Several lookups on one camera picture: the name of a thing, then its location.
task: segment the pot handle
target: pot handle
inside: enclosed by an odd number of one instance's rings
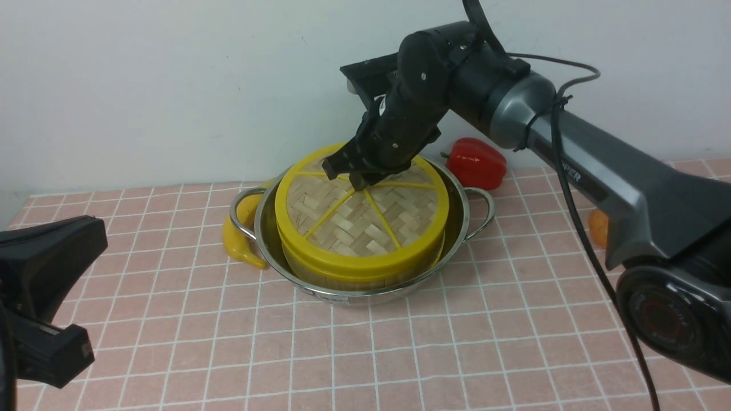
[[[471,240],[477,234],[480,234],[495,218],[495,200],[489,192],[486,192],[483,189],[478,189],[476,187],[465,187],[464,191],[468,194],[476,194],[482,197],[482,199],[488,204],[488,216],[478,228],[475,228],[471,233],[467,233],[467,236],[464,238],[464,241],[462,241],[462,244]]]
[[[233,223],[234,227],[238,228],[246,237],[249,237],[251,240],[254,241],[257,240],[257,235],[254,234],[253,230],[248,229],[246,226],[243,225],[241,221],[238,220],[238,215],[236,211],[238,209],[238,205],[241,204],[244,198],[247,198],[251,195],[264,194],[265,191],[267,191],[265,187],[256,187],[253,189],[243,190],[236,195],[236,197],[233,199],[233,202],[231,203],[231,207],[229,208],[229,218],[231,219],[231,223]]]

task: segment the bamboo steamer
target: bamboo steamer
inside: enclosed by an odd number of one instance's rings
[[[292,166],[277,188],[275,214],[292,273],[331,290],[377,290],[434,265],[444,246],[449,195],[423,158],[356,192],[347,176],[328,180],[322,160],[343,143]]]

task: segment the toy banana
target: toy banana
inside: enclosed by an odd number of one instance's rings
[[[265,188],[272,184],[273,180],[262,183],[260,187]],[[251,227],[254,222],[254,216],[259,206],[262,195],[252,195],[244,198],[236,208],[238,220],[245,226]],[[223,224],[223,243],[226,253],[234,260],[248,263],[260,270],[267,268],[267,263],[261,257],[254,254],[249,247],[248,238],[234,226],[231,218],[226,215]]]

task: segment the orange fruit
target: orange fruit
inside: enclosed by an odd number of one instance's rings
[[[591,240],[603,249],[607,249],[607,232],[609,218],[598,208],[589,214],[589,235]]]

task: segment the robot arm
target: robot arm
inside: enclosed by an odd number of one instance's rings
[[[452,23],[342,67],[367,111],[325,160],[328,176],[348,173],[363,189],[405,170],[448,110],[556,168],[554,85],[475,39],[472,24]],[[624,323],[661,354],[731,383],[731,185],[680,173],[567,111],[559,121],[569,182],[610,217],[605,264],[626,269],[616,290]]]

